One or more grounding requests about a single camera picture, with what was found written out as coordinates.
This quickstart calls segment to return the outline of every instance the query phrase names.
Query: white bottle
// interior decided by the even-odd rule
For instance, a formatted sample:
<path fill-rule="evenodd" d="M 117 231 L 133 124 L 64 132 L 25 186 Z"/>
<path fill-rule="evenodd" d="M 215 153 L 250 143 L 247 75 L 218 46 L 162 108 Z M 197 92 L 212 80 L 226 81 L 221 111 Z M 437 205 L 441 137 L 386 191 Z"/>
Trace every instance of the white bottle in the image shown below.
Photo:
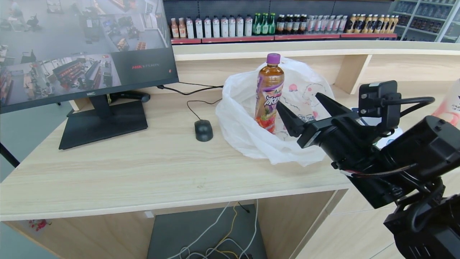
<path fill-rule="evenodd" d="M 253 34 L 253 18 L 250 14 L 247 15 L 246 20 L 244 22 L 246 26 L 246 31 L 244 33 L 245 36 L 252 36 Z"/>
<path fill-rule="evenodd" d="M 213 19 L 213 34 L 214 38 L 220 38 L 220 20 L 217 15 L 214 15 Z"/>
<path fill-rule="evenodd" d="M 196 28 L 196 37 L 198 39 L 202 39 L 203 38 L 203 22 L 201 21 L 199 16 L 196 17 L 195 28 Z"/>
<path fill-rule="evenodd" d="M 206 15 L 206 18 L 204 19 L 204 37 L 205 38 L 211 38 L 212 37 L 212 32 L 211 32 L 211 19 L 209 19 L 209 16 Z"/>
<path fill-rule="evenodd" d="M 345 25 L 346 25 L 346 22 L 347 22 L 347 18 L 348 18 L 348 16 L 347 16 L 347 15 L 344 15 L 343 18 L 342 18 L 342 20 L 340 21 L 338 33 L 344 32 L 344 30 L 345 30 Z"/>
<path fill-rule="evenodd" d="M 236 35 L 236 20 L 233 15 L 229 18 L 229 37 L 235 37 Z"/>
<path fill-rule="evenodd" d="M 190 19 L 190 16 L 187 17 L 187 21 L 185 23 L 187 25 L 187 36 L 189 39 L 194 39 L 195 34 L 193 32 L 193 21 Z"/>
<path fill-rule="evenodd" d="M 229 20 L 227 19 L 225 15 L 223 15 L 222 19 L 220 20 L 220 27 L 221 27 L 222 37 L 228 38 L 229 37 Z"/>
<path fill-rule="evenodd" d="M 236 18 L 236 36 L 237 37 L 244 36 L 244 19 L 239 14 L 238 14 L 238 18 Z"/>

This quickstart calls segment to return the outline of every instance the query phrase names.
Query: bottle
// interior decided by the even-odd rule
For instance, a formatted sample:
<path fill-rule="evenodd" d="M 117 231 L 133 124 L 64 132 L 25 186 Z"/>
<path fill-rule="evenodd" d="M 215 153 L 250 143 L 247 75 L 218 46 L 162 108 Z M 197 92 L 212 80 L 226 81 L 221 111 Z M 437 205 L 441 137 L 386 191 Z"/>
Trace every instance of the bottle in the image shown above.
<path fill-rule="evenodd" d="M 217 15 L 214 15 L 213 19 L 213 36 L 214 38 L 220 38 L 220 20 Z"/>
<path fill-rule="evenodd" d="M 364 25 L 364 20 L 366 19 L 366 15 L 362 14 L 359 18 L 358 21 L 355 23 L 355 28 L 353 29 L 353 33 L 360 33 L 361 29 Z"/>
<path fill-rule="evenodd" d="M 236 36 L 237 37 L 244 36 L 244 19 L 239 14 L 238 14 L 238 17 L 236 18 Z"/>
<path fill-rule="evenodd" d="M 385 33 L 391 33 L 391 29 L 395 27 L 395 16 L 390 16 L 390 20 L 388 22 L 388 27 L 385 30 Z"/>
<path fill-rule="evenodd" d="M 184 18 L 179 18 L 179 36 L 181 38 L 186 38 L 187 37 L 187 31 L 186 31 Z"/>
<path fill-rule="evenodd" d="M 275 35 L 275 31 L 276 31 L 276 14 L 272 12 L 270 14 L 268 34 Z"/>
<path fill-rule="evenodd" d="M 211 38 L 212 37 L 212 32 L 211 32 L 211 19 L 209 19 L 209 16 L 206 15 L 206 18 L 204 19 L 204 37 L 205 38 Z"/>
<path fill-rule="evenodd" d="M 198 39 L 202 39 L 203 38 L 203 21 L 201 21 L 200 16 L 196 17 L 195 28 L 196 28 L 196 37 Z"/>
<path fill-rule="evenodd" d="M 263 13 L 261 27 L 262 27 L 262 32 L 261 32 L 262 35 L 267 35 L 268 30 L 270 29 L 270 25 L 268 23 L 268 13 L 266 12 Z"/>
<path fill-rule="evenodd" d="M 315 23 L 315 34 L 320 33 L 321 31 L 321 23 L 322 23 L 322 15 L 318 15 Z"/>
<path fill-rule="evenodd" d="M 374 33 L 375 27 L 377 27 L 378 19 L 379 19 L 378 15 L 374 14 L 374 17 L 372 17 L 371 29 L 368 31 L 368 33 Z"/>
<path fill-rule="evenodd" d="M 246 20 L 244 21 L 246 26 L 246 31 L 244 33 L 245 36 L 251 36 L 253 34 L 253 18 L 250 14 L 246 16 Z"/>
<path fill-rule="evenodd" d="M 377 25 L 375 26 L 374 33 L 380 33 L 382 30 L 383 22 L 385 21 L 385 15 L 380 15 L 380 18 L 377 20 Z"/>
<path fill-rule="evenodd" d="M 346 33 L 352 33 L 353 32 L 353 27 L 355 26 L 356 23 L 356 14 L 353 13 L 350 17 L 350 20 L 346 24 Z"/>
<path fill-rule="evenodd" d="M 307 27 L 307 33 L 312 34 L 315 32 L 315 26 L 316 26 L 316 18 L 318 16 L 316 15 L 310 15 L 309 18 L 310 20 L 308 21 L 308 27 Z"/>
<path fill-rule="evenodd" d="M 220 30 L 222 32 L 222 37 L 223 38 L 228 38 L 229 36 L 229 20 L 225 15 L 222 16 L 222 19 L 220 20 Z"/>
<path fill-rule="evenodd" d="M 348 15 L 344 15 L 339 23 L 339 33 L 342 33 L 345 31 L 347 22 L 348 22 Z"/>
<path fill-rule="evenodd" d="M 187 17 L 187 20 L 186 20 L 185 24 L 187 25 L 187 36 L 188 36 L 188 38 L 189 39 L 194 39 L 195 35 L 194 35 L 194 32 L 193 32 L 193 21 L 192 21 L 192 19 L 190 19 L 190 16 Z"/>
<path fill-rule="evenodd" d="M 292 14 L 289 14 L 289 18 L 287 20 L 287 28 L 286 28 L 286 34 L 291 34 L 292 33 L 292 27 L 293 27 L 293 24 L 294 24 L 294 15 Z"/>
<path fill-rule="evenodd" d="M 292 24 L 292 34 L 299 34 L 300 29 L 300 14 L 294 15 L 294 23 Z"/>
<path fill-rule="evenodd" d="M 302 14 L 300 18 L 299 34 L 305 34 L 306 30 L 307 30 L 307 15 Z"/>
<path fill-rule="evenodd" d="M 460 80 L 454 82 L 441 105 L 432 114 L 460 129 Z"/>
<path fill-rule="evenodd" d="M 230 15 L 229 18 L 229 37 L 235 37 L 236 36 L 236 20 L 233 15 Z"/>
<path fill-rule="evenodd" d="M 398 24 L 399 21 L 399 15 L 395 16 L 395 19 L 393 20 L 393 23 L 391 24 L 390 27 L 390 33 L 393 33 L 395 31 L 396 25 Z"/>
<path fill-rule="evenodd" d="M 321 29 L 320 29 L 321 34 L 326 33 L 326 28 L 328 26 L 328 23 L 329 23 L 329 15 L 323 16 L 322 21 L 321 21 Z"/>
<path fill-rule="evenodd" d="M 276 21 L 276 34 L 283 34 L 284 31 L 284 14 L 280 14 Z"/>
<path fill-rule="evenodd" d="M 385 20 L 383 21 L 382 30 L 380 31 L 380 33 L 385 33 L 388 30 L 389 26 L 390 26 L 390 15 L 387 14 L 385 16 Z"/>
<path fill-rule="evenodd" d="M 364 27 L 362 29 L 362 33 L 369 33 L 369 29 L 371 29 L 372 25 L 372 14 L 369 14 L 368 17 L 366 18 L 366 23 L 364 24 Z"/>
<path fill-rule="evenodd" d="M 171 31 L 172 31 L 172 37 L 174 39 L 178 39 L 179 38 L 179 27 L 177 26 L 177 23 L 176 23 L 176 18 L 171 18 Z"/>
<path fill-rule="evenodd" d="M 254 35 L 260 35 L 262 33 L 262 17 L 260 13 L 257 14 L 257 18 L 255 21 L 255 31 L 253 31 Z"/>
<path fill-rule="evenodd" d="M 275 133 L 276 104 L 281 98 L 284 72 L 278 66 L 281 56 L 267 55 L 267 66 L 259 71 L 256 90 L 256 112 L 254 119 L 268 132 Z"/>
<path fill-rule="evenodd" d="M 335 21 L 335 15 L 331 15 L 328 21 L 328 25 L 326 26 L 326 33 L 331 34 L 332 33 L 332 27 L 334 26 L 334 21 Z"/>

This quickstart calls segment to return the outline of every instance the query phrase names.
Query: white plastic bag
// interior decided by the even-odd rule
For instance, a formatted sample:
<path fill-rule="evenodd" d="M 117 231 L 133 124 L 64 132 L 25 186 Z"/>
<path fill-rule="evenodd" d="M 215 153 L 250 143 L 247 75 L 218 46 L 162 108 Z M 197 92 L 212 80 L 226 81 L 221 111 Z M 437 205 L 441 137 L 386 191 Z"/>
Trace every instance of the white plastic bag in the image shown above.
<path fill-rule="evenodd" d="M 225 140 L 243 155 L 269 159 L 272 165 L 295 161 L 306 166 L 323 160 L 325 154 L 321 148 L 299 147 L 297 138 L 289 136 L 279 114 L 274 135 L 254 120 L 257 76 L 264 66 L 232 75 L 225 81 L 222 100 L 216 107 Z M 285 74 L 280 101 L 304 121 L 329 117 L 315 98 L 317 92 L 334 98 L 328 82 L 302 62 L 282 57 L 279 66 Z"/>

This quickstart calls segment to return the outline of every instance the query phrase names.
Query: computer monitor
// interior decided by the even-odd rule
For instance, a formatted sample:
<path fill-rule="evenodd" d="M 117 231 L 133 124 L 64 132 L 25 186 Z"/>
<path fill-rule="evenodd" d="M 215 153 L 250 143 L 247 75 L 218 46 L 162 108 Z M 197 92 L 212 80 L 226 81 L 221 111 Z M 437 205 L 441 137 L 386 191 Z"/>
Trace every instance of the computer monitor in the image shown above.
<path fill-rule="evenodd" d="M 147 128 L 140 101 L 107 94 L 178 82 L 162 0 L 5 0 L 0 113 L 89 97 L 60 149 Z"/>

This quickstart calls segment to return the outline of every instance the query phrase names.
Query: hikvision logo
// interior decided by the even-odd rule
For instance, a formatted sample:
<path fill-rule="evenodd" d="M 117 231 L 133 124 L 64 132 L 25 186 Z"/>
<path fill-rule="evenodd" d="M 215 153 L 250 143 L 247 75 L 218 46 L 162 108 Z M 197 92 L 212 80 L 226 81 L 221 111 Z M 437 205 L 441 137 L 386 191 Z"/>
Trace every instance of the hikvision logo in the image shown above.
<path fill-rule="evenodd" d="M 134 65 L 132 69 L 142 69 L 147 67 L 160 66 L 160 64 L 145 64 L 145 65 Z"/>

